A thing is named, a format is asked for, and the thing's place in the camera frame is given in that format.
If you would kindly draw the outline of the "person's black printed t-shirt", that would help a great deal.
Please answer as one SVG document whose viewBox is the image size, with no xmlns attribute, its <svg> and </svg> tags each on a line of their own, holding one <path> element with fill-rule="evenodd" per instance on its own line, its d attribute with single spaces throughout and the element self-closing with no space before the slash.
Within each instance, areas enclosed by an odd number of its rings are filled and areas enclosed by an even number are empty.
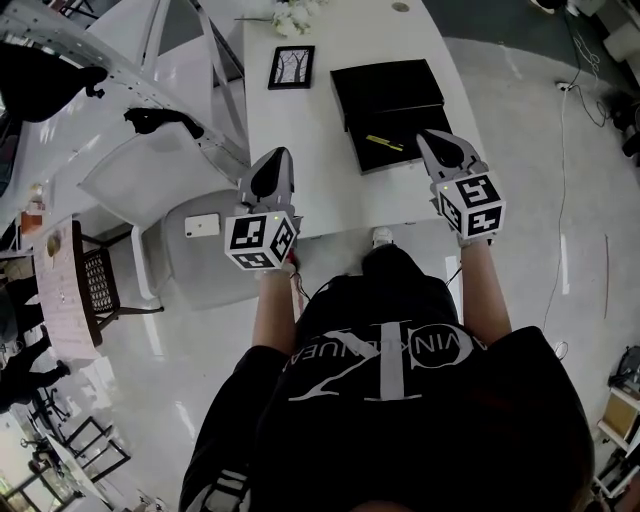
<svg viewBox="0 0 640 512">
<path fill-rule="evenodd" d="M 180 512 L 573 512 L 593 474 L 577 393 L 535 327 L 491 345 L 444 283 L 339 277 L 296 347 L 249 349 L 213 400 Z"/>
</svg>

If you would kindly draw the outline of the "black picture frame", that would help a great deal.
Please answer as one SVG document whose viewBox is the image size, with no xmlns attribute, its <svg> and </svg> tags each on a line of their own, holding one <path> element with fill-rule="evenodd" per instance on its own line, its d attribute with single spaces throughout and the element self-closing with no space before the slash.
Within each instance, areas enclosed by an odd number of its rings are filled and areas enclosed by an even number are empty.
<svg viewBox="0 0 640 512">
<path fill-rule="evenodd" d="M 276 47 L 267 88 L 309 89 L 312 84 L 314 57 L 314 46 Z"/>
</svg>

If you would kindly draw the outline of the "dark lattice wooden chair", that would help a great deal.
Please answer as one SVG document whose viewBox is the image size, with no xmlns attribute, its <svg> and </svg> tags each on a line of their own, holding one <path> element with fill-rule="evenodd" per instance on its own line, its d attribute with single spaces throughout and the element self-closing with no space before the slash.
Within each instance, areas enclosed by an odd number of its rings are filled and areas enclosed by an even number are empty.
<svg viewBox="0 0 640 512">
<path fill-rule="evenodd" d="M 162 306 L 143 309 L 121 305 L 109 248 L 130 238 L 131 233 L 129 230 L 110 239 L 99 240 L 85 235 L 78 220 L 71 223 L 78 290 L 94 348 L 103 343 L 102 331 L 120 317 L 150 315 L 164 311 Z"/>
</svg>

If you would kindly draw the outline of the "black garment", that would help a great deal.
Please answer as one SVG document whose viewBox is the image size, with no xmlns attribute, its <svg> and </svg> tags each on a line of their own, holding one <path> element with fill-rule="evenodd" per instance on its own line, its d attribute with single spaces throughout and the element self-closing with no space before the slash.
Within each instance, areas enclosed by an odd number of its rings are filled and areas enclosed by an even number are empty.
<svg viewBox="0 0 640 512">
<path fill-rule="evenodd" d="M 171 109 L 131 108 L 124 114 L 137 134 L 147 135 L 168 123 L 181 123 L 194 139 L 204 135 L 204 129 L 187 114 Z"/>
</svg>

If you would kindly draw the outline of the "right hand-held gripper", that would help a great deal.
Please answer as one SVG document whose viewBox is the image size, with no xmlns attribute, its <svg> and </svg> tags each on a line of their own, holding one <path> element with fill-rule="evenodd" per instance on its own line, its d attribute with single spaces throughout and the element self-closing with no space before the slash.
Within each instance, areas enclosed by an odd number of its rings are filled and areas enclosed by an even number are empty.
<svg viewBox="0 0 640 512">
<path fill-rule="evenodd" d="M 498 233 L 506 201 L 498 176 L 475 148 L 453 134 L 426 129 L 416 142 L 432 179 L 434 205 L 466 244 Z"/>
</svg>

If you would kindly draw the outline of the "person's left forearm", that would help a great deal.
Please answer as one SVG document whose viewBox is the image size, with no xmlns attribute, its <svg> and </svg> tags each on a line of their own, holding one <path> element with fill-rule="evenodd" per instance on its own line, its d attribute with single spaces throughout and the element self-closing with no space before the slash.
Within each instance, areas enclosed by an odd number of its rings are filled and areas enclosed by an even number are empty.
<svg viewBox="0 0 640 512">
<path fill-rule="evenodd" d="M 289 274 L 259 274 L 259 295 L 252 345 L 275 349 L 290 356 L 295 349 L 296 325 Z"/>
</svg>

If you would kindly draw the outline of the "black box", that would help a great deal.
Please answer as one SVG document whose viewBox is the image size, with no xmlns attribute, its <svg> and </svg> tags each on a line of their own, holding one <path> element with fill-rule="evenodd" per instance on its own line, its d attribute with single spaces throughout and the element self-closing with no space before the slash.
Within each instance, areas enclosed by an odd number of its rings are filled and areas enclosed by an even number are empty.
<svg viewBox="0 0 640 512">
<path fill-rule="evenodd" d="M 423 129 L 449 133 L 445 98 L 424 59 L 332 70 L 332 87 L 362 175 L 421 157 Z M 370 142 L 374 135 L 404 145 L 402 152 Z"/>
</svg>

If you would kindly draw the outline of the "black metal frame stool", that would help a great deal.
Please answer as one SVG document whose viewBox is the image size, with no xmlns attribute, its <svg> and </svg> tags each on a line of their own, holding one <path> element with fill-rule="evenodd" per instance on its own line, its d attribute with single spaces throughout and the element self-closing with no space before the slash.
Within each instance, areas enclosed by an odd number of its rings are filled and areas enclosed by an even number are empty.
<svg viewBox="0 0 640 512">
<path fill-rule="evenodd" d="M 131 460 L 115 438 L 115 426 L 103 426 L 93 416 L 88 416 L 66 436 L 63 446 L 92 483 L 104 480 Z"/>
</svg>

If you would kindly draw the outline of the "white perforated panel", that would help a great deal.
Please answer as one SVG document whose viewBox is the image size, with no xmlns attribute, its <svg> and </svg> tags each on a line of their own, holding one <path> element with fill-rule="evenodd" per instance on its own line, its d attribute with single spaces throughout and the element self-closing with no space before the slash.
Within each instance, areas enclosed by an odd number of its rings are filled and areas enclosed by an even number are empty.
<svg viewBox="0 0 640 512">
<path fill-rule="evenodd" d="M 37 0 L 10 0 L 0 13 L 0 32 L 26 37 L 81 66 L 100 66 L 108 79 L 130 91 L 140 102 L 188 115 L 204 129 L 202 149 L 224 171 L 239 172 L 250 166 L 249 152 L 236 144 L 212 119 L 188 105 L 155 80 L 158 48 L 171 0 L 153 0 L 140 25 L 140 41 L 131 43 L 135 56 L 128 58 L 93 33 L 44 6 Z"/>
</svg>

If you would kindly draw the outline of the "person's black trousers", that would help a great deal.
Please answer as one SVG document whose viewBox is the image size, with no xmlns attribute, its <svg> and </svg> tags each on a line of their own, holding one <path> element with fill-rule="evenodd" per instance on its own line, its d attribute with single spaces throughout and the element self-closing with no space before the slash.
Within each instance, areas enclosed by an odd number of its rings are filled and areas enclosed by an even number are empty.
<svg viewBox="0 0 640 512">
<path fill-rule="evenodd" d="M 426 275 L 411 256 L 394 243 L 373 248 L 361 262 L 364 277 L 388 283 L 419 282 Z"/>
</svg>

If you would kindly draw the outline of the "table with pink cloth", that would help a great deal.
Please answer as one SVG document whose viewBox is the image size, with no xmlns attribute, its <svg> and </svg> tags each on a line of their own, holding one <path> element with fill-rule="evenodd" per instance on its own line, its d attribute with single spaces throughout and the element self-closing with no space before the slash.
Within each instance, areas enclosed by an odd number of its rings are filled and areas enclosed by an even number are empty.
<svg viewBox="0 0 640 512">
<path fill-rule="evenodd" d="M 38 297 L 48 336 L 59 358 L 94 360 L 100 357 L 92 337 L 90 300 L 81 292 L 82 263 L 79 223 L 72 217 L 51 227 L 33 243 Z"/>
</svg>

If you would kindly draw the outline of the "black bag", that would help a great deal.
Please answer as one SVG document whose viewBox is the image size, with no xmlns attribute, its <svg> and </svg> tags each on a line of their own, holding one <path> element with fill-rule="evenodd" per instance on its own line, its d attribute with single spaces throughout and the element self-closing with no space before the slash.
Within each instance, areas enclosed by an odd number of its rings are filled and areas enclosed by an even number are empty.
<svg viewBox="0 0 640 512">
<path fill-rule="evenodd" d="M 102 67 L 77 68 L 40 49 L 0 42 L 0 97 L 10 116 L 44 122 L 60 112 L 81 90 L 102 98 L 96 86 L 109 76 Z"/>
</svg>

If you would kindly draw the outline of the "white chair with grey seat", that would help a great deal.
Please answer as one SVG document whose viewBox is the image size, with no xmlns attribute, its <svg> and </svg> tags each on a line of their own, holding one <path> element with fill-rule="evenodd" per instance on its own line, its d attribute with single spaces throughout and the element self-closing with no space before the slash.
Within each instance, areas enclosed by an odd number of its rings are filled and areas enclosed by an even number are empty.
<svg viewBox="0 0 640 512">
<path fill-rule="evenodd" d="M 175 283 L 194 310 L 253 298 L 257 286 L 224 253 L 225 220 L 239 211 L 237 183 L 212 163 L 181 125 L 136 135 L 106 154 L 78 184 L 132 227 L 143 298 L 159 299 Z M 218 213 L 218 236 L 187 238 L 188 216 Z"/>
</svg>

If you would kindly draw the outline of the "black office chair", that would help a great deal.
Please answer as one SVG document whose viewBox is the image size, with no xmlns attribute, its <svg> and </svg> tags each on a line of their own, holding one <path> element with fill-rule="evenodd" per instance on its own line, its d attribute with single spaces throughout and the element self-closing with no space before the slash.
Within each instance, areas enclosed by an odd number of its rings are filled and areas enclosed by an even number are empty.
<svg viewBox="0 0 640 512">
<path fill-rule="evenodd" d="M 56 387 L 36 390 L 32 398 L 32 417 L 48 424 L 52 423 L 53 417 L 56 417 L 60 423 L 66 422 L 71 415 L 57 404 L 57 394 Z"/>
</svg>

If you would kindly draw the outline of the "white smartphone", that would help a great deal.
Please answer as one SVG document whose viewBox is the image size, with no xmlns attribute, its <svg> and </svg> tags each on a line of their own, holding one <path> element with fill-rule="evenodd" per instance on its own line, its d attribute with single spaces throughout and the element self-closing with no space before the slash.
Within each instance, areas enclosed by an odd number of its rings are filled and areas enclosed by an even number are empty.
<svg viewBox="0 0 640 512">
<path fill-rule="evenodd" d="M 188 216 L 184 220 L 184 230 L 187 238 L 218 236 L 221 233 L 220 216 L 218 213 Z"/>
</svg>

